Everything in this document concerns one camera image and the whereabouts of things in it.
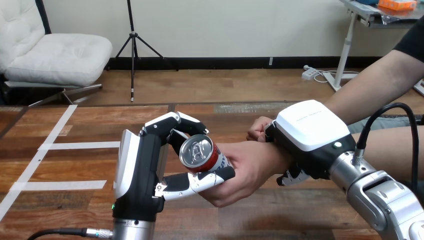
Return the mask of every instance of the red soda can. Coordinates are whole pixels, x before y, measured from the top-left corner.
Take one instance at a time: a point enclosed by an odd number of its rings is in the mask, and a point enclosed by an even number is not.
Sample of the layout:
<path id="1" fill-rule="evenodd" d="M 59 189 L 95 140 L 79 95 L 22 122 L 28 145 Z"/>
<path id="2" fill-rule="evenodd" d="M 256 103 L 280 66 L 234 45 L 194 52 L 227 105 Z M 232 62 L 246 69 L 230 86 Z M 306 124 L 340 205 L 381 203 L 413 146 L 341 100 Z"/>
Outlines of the red soda can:
<path id="1" fill-rule="evenodd" d="M 233 166 L 207 135 L 189 137 L 179 150 L 181 163 L 192 173 L 200 173 Z"/>

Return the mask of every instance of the desk leg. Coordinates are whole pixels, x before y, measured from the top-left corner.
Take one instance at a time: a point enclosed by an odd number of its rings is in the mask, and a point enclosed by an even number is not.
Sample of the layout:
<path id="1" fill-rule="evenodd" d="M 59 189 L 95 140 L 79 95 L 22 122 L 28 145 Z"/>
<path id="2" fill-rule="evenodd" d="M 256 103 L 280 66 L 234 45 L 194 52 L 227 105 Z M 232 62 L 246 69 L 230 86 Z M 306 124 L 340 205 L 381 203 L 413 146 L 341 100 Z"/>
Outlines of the desk leg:
<path id="1" fill-rule="evenodd" d="M 334 89 L 334 91 L 338 91 L 340 88 L 340 82 L 345 77 L 343 76 L 343 72 L 345 71 L 346 60 L 348 59 L 349 51 L 351 50 L 352 38 L 354 36 L 355 24 L 358 20 L 357 13 L 351 13 L 350 26 L 347 31 L 346 39 L 344 40 L 343 50 L 341 51 L 340 61 L 338 62 L 337 73 L 335 74 L 335 78 L 330 73 L 324 73 L 324 77 L 327 79 L 328 83 Z"/>

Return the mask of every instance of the human hand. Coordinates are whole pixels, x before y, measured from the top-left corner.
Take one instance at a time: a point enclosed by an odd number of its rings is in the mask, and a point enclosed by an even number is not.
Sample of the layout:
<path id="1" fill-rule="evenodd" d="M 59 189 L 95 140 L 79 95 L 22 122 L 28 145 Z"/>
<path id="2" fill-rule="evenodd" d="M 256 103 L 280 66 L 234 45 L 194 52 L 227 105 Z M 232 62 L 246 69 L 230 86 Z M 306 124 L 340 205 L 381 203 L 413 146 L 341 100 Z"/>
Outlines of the human hand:
<path id="1" fill-rule="evenodd" d="M 265 132 L 264 128 L 273 120 L 266 116 L 261 116 L 256 119 L 250 129 L 247 131 L 246 139 L 248 141 L 257 141 L 261 143 L 265 143 Z"/>
<path id="2" fill-rule="evenodd" d="M 272 175 L 285 172 L 292 161 L 273 143 L 243 141 L 217 146 L 234 166 L 235 177 L 199 194 L 219 208 L 252 195 Z"/>

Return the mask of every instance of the orange box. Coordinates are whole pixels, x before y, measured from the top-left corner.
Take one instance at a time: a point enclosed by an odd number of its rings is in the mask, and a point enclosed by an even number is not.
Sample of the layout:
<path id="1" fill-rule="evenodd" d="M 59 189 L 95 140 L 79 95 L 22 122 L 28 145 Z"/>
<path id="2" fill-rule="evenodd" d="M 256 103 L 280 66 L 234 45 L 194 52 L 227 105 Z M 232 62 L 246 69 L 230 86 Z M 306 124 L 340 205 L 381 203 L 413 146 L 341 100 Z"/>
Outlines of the orange box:
<path id="1" fill-rule="evenodd" d="M 401 10 L 414 10 L 417 6 L 417 1 L 415 0 L 380 0 L 378 2 L 380 7 L 392 9 L 395 11 Z"/>

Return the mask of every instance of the power strip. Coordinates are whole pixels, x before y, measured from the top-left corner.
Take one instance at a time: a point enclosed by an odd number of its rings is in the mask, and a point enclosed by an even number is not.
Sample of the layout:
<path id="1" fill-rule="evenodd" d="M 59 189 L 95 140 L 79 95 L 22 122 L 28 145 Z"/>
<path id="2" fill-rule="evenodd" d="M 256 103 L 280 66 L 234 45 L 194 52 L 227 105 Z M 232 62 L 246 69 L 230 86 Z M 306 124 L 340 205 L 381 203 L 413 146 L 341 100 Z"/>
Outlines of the power strip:
<path id="1" fill-rule="evenodd" d="M 308 67 L 307 70 L 302 73 L 302 78 L 305 80 L 312 80 L 318 74 L 320 74 L 318 70 L 312 67 Z"/>

